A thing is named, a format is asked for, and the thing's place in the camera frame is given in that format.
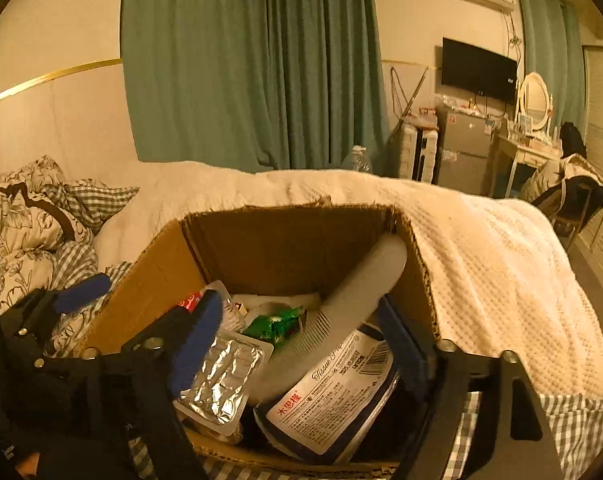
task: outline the silver foil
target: silver foil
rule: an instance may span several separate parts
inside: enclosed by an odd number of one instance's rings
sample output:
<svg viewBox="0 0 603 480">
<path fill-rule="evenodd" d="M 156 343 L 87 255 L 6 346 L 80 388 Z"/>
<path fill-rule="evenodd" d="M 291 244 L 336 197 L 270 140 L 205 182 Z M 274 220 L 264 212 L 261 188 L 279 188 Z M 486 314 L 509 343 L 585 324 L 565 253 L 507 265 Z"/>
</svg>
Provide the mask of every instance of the silver foil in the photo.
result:
<svg viewBox="0 0 603 480">
<path fill-rule="evenodd" d="M 213 424 L 229 424 L 241 416 L 248 395 L 246 383 L 264 358 L 259 346 L 232 333 L 217 333 L 192 388 L 181 392 L 179 403 Z"/>
</svg>

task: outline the gray mini fridge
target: gray mini fridge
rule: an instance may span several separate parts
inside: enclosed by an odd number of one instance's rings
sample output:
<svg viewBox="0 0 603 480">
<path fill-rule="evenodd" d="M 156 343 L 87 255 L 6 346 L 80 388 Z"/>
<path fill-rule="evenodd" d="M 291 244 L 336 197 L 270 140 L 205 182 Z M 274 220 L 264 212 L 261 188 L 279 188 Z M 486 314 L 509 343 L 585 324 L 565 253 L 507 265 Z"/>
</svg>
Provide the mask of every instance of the gray mini fridge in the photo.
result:
<svg viewBox="0 0 603 480">
<path fill-rule="evenodd" d="M 491 122 L 449 108 L 438 110 L 437 115 L 440 138 L 434 183 L 463 193 L 486 194 Z"/>
</svg>

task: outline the mirror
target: mirror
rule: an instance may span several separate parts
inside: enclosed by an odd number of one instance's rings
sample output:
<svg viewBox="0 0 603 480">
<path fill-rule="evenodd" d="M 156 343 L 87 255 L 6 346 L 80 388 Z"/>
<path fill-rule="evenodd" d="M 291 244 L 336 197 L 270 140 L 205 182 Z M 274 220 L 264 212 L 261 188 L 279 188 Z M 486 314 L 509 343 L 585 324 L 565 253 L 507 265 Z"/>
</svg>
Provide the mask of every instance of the mirror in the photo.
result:
<svg viewBox="0 0 603 480">
<path fill-rule="evenodd" d="M 542 130 L 550 117 L 550 97 L 546 83 L 536 72 L 528 74 L 519 90 L 519 111 L 532 120 L 533 131 Z"/>
</svg>

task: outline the white textured blanket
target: white textured blanket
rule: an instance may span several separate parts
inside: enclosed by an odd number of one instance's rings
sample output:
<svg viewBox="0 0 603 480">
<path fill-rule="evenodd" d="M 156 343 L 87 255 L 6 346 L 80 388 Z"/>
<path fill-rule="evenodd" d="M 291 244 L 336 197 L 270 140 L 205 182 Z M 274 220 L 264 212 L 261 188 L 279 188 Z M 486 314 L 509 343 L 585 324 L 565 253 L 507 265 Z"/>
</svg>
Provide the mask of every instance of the white textured blanket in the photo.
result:
<svg viewBox="0 0 603 480">
<path fill-rule="evenodd" d="M 378 203 L 412 221 L 432 279 L 441 336 L 467 352 L 515 350 L 540 394 L 603 397 L 603 336 L 547 219 L 492 200 L 350 171 L 245 174 L 196 162 L 120 168 L 139 194 L 96 238 L 100 267 L 135 261 L 173 218 L 245 205 Z"/>
</svg>

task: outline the curtain fold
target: curtain fold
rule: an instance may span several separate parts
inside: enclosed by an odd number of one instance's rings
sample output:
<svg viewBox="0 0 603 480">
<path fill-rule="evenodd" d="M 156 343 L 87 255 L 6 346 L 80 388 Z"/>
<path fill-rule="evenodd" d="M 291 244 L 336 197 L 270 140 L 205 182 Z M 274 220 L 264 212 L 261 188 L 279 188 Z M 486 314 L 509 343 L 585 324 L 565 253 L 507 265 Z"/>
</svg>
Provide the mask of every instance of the curtain fold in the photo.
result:
<svg viewBox="0 0 603 480">
<path fill-rule="evenodd" d="M 374 0 L 122 0 L 121 52 L 140 160 L 383 170 Z"/>
<path fill-rule="evenodd" d="M 519 0 L 525 36 L 525 71 L 542 76 L 553 95 L 555 126 L 572 122 L 582 132 L 585 69 L 575 8 L 562 0 Z"/>
</svg>

